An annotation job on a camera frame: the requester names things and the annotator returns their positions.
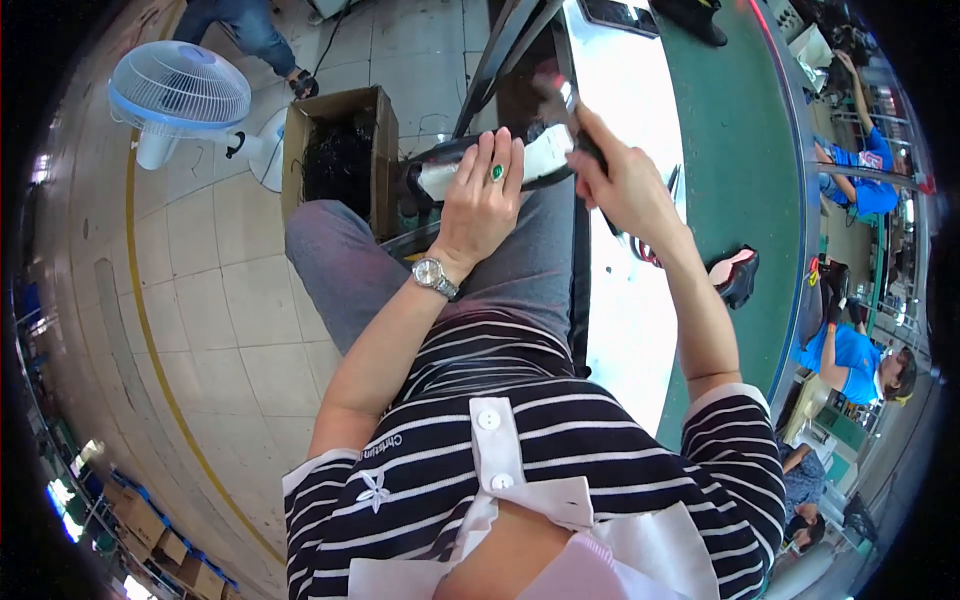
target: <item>worker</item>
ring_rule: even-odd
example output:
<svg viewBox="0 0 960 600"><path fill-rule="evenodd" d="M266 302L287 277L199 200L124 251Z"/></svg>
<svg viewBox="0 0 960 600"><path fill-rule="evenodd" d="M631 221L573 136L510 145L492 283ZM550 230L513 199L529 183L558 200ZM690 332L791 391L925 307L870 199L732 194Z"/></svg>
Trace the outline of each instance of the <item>worker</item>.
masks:
<svg viewBox="0 0 960 600"><path fill-rule="evenodd" d="M187 0L173 39L199 45L211 24L226 23L240 50L273 67L297 98L316 96L320 91L317 81L309 71L297 66L290 44L270 20L270 10L269 0Z"/></svg>
<svg viewBox="0 0 960 600"><path fill-rule="evenodd" d="M853 77L853 105L860 119L860 125L866 136L863 138L863 151L848 152L836 144L829 143L821 135L814 135L815 151L818 162L835 163L854 167L870 167L883 171L894 170L895 163L890 153L890 146L880 135L880 131L870 118L867 102L863 97L863 87L860 76L853 66L853 61L846 53L837 50L836 57L847 68ZM897 171L903 167L897 164ZM848 178L835 173L820 173L820 192L828 199L841 206L855 205L858 214L884 214L897 208L900 197L898 190L890 183L872 180L868 177Z"/></svg>
<svg viewBox="0 0 960 600"><path fill-rule="evenodd" d="M777 436L777 449L783 465L783 485L786 490L785 542L793 541L801 552L824 538L827 524L817 510L824 493L827 472L809 444L796 448Z"/></svg>
<svg viewBox="0 0 960 600"><path fill-rule="evenodd" d="M287 223L287 256L345 355L307 461L283 478L291 597L760 588L784 522L767 402L741 380L731 319L660 171L576 114L610 173L571 154L577 195L666 271L691 398L681 451L574 374L574 181L521 201L522 143L485 132L412 274L340 202Z"/></svg>
<svg viewBox="0 0 960 600"><path fill-rule="evenodd" d="M815 328L805 327L805 342L793 348L793 358L853 404L909 397L917 381L913 352L904 347L883 356L867 335L859 304L848 299L849 268L832 259L825 263L804 315ZM838 326L847 301L853 327Z"/></svg>

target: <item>striped shirt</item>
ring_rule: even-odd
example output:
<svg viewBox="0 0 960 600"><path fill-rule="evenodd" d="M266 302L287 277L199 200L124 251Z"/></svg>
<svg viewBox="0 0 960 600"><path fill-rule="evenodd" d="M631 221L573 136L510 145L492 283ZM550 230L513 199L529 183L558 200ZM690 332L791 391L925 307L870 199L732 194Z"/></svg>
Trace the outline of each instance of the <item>striped shirt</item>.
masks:
<svg viewBox="0 0 960 600"><path fill-rule="evenodd" d="M563 343L488 310L430 330L362 451L331 450L284 477L291 600L347 596L354 558L450 560L485 487L470 407L488 396L509 399L526 482L586 477L597 524L682 504L718 596L756 596L784 522L782 466L759 391L728 385L698 399L677 454L574 376Z"/></svg>

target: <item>wristwatch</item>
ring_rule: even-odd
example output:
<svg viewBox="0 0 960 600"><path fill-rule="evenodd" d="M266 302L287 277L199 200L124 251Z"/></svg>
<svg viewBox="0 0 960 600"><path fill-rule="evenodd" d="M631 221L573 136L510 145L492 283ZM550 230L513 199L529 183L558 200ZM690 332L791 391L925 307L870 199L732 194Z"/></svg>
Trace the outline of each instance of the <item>wristwatch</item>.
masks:
<svg viewBox="0 0 960 600"><path fill-rule="evenodd" d="M444 265L440 260L425 256L414 263L414 281L423 287L429 287L437 290L447 300L453 300L460 291L452 281L444 275Z"/></svg>

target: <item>blue shirt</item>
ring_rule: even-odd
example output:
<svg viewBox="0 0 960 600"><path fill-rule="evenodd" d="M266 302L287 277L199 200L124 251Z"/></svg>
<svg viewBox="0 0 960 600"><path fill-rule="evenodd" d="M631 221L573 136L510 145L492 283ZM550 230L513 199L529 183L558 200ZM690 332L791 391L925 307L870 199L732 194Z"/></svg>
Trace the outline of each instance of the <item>blue shirt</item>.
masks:
<svg viewBox="0 0 960 600"><path fill-rule="evenodd" d="M786 457L795 448L786 444L779 436L777 440L777 451L780 454L780 464L786 461ZM786 488L786 497L783 508L786 510L787 522L793 517L794 510L801 504L820 502L820 496L824 494L824 485L827 482L827 472L820 463L817 453L810 451L802 458L800 463L783 474L783 486Z"/></svg>
<svg viewBox="0 0 960 600"><path fill-rule="evenodd" d="M824 351L826 338L827 324L823 324L817 335L806 343L806 350L797 352L794 358L811 371L820 372L820 355ZM880 368L880 350L876 349L869 337L846 325L837 327L835 339L836 366L850 369L840 393L853 404L868 404L879 398L874 376Z"/></svg>
<svg viewBox="0 0 960 600"><path fill-rule="evenodd" d="M863 140L863 145L863 151L855 153L834 144L833 161L845 166L871 167L884 171L893 169L894 157L890 154L890 146L876 127L870 130L870 135ZM890 183L881 183L864 177L848 179L856 190L856 210L859 214L865 215L872 212L884 214L897 207L899 198L897 190ZM833 193L831 200L840 205L848 201L847 196L839 189Z"/></svg>

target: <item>white fan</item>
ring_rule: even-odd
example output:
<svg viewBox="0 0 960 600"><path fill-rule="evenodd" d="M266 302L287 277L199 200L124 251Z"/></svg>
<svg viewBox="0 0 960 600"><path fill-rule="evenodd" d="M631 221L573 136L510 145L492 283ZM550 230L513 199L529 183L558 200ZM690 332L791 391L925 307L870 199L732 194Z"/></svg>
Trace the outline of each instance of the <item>white fan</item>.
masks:
<svg viewBox="0 0 960 600"><path fill-rule="evenodd" d="M250 112L250 97L236 67L182 41L133 48L109 81L113 118L140 130L136 161L144 169L159 168L180 139L209 139L227 146L227 158L248 159L257 180L278 192L287 109L278 110L259 135L235 131Z"/></svg>

